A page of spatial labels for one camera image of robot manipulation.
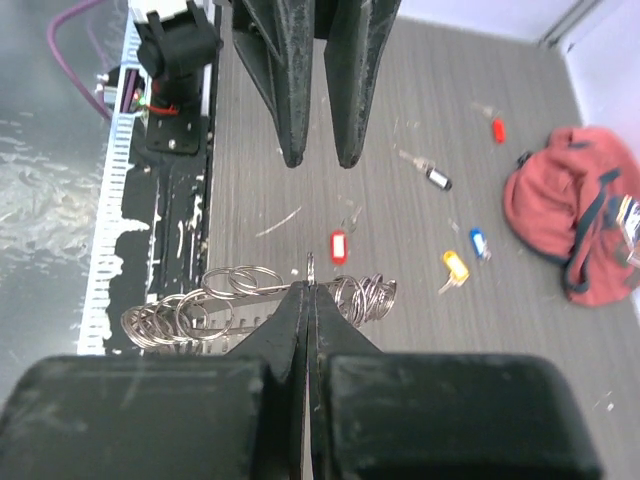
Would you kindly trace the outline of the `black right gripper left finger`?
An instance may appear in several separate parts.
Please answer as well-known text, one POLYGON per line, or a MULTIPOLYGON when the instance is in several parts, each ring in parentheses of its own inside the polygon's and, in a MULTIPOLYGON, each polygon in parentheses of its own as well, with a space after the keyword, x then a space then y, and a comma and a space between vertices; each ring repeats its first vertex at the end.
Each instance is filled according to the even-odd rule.
POLYGON ((299 479, 306 286, 223 356, 51 356, 1 416, 5 479, 299 479))

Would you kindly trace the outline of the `key with red white tag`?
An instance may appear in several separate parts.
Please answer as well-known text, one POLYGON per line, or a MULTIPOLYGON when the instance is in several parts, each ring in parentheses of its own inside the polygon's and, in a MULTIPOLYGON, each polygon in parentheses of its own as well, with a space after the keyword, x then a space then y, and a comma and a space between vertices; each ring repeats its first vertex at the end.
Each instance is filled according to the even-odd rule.
POLYGON ((361 210, 361 207, 357 207, 353 213, 345 217, 340 227, 330 236, 330 256, 334 265, 344 265, 348 260, 348 237, 356 230, 361 210))

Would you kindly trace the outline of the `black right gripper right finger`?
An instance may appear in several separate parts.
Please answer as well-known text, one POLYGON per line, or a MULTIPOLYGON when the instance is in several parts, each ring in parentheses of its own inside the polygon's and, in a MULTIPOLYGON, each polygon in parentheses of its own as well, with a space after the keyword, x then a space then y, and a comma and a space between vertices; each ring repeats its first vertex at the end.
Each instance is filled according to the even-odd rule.
POLYGON ((318 479, 604 475, 567 380, 542 357, 385 353, 313 286, 308 360, 318 479))

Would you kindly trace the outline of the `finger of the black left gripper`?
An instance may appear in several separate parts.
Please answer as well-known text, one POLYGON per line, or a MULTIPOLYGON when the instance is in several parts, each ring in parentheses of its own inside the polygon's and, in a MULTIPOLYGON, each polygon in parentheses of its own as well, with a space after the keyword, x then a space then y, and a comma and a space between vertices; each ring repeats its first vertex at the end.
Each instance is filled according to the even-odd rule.
POLYGON ((354 167, 362 155, 381 58, 399 6, 396 0, 337 3, 324 61, 343 168, 354 167))
POLYGON ((273 119, 285 164, 306 149, 314 39, 312 1, 234 1, 236 52, 273 119))

